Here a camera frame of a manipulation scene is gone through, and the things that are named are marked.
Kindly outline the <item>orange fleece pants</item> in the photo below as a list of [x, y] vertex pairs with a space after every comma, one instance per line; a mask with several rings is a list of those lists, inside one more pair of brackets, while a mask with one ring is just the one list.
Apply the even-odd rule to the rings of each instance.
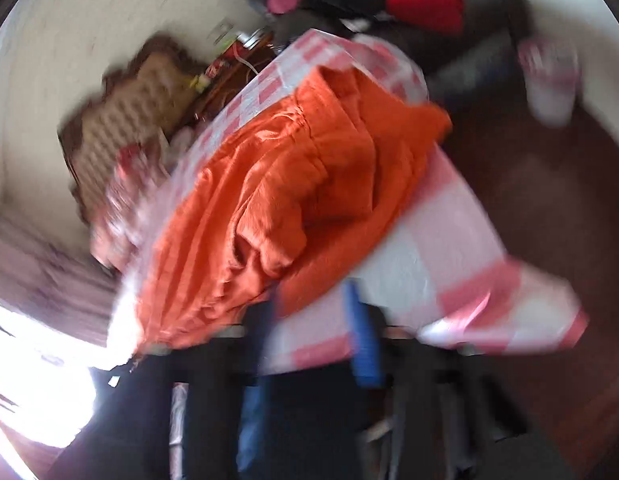
[[451, 129], [361, 70], [314, 67], [226, 138], [152, 249], [138, 347], [202, 344], [279, 294], [282, 315], [339, 283], [387, 235]]

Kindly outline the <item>pink checkered plastic sheet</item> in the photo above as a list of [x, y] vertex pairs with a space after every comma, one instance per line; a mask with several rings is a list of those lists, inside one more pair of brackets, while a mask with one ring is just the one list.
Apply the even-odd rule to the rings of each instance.
[[[133, 354], [135, 304], [153, 243], [190, 192], [218, 145], [289, 94], [315, 66], [355, 66], [395, 96], [428, 96], [420, 68], [397, 47], [366, 35], [346, 40], [311, 30], [283, 50], [207, 126], [147, 208], [142, 244], [127, 266], [114, 304], [107, 353], [116, 364]], [[511, 259], [477, 197], [441, 150], [393, 231], [353, 272], [360, 297], [390, 324], [442, 348], [483, 353], [546, 353], [573, 347], [587, 317], [567, 281]]]

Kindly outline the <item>striped pink curtain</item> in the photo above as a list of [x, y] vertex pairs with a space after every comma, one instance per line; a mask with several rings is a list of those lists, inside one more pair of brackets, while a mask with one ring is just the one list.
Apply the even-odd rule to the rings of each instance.
[[0, 209], [0, 304], [58, 332], [103, 347], [118, 292], [116, 278], [84, 254]]

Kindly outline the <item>floral red pillow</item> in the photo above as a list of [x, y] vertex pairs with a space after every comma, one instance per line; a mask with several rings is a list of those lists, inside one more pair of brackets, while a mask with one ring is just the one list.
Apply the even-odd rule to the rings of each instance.
[[148, 209], [168, 177], [160, 136], [124, 146], [116, 156], [104, 198], [90, 225], [90, 253], [106, 269], [122, 273], [142, 244]]

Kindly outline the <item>wooden nightstand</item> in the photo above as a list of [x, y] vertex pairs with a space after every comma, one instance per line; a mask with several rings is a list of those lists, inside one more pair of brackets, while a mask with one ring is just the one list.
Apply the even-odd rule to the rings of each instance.
[[274, 34], [258, 30], [254, 40], [236, 40], [222, 54], [224, 65], [201, 96], [192, 103], [182, 125], [195, 127], [199, 122], [212, 122], [242, 89], [276, 58]]

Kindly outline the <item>tufted brown headboard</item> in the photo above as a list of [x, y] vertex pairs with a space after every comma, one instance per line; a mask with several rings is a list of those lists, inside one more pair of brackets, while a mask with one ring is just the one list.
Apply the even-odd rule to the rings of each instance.
[[134, 58], [110, 67], [102, 89], [68, 114], [58, 140], [85, 224], [104, 199], [120, 149], [157, 133], [170, 138], [198, 99], [194, 79], [205, 70], [206, 63], [171, 36], [153, 35]]

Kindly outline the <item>red cushion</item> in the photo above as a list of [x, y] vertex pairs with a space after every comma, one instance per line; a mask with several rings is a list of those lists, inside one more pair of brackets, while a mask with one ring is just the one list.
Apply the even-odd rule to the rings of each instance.
[[385, 0], [385, 10], [396, 21], [446, 36], [463, 31], [465, 0]]

